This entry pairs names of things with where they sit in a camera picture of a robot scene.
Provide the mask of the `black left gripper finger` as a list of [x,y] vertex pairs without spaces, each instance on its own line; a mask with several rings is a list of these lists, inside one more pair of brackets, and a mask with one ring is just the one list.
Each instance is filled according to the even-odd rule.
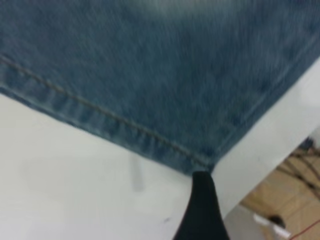
[[175,240],[228,240],[211,174],[192,174],[190,199]]

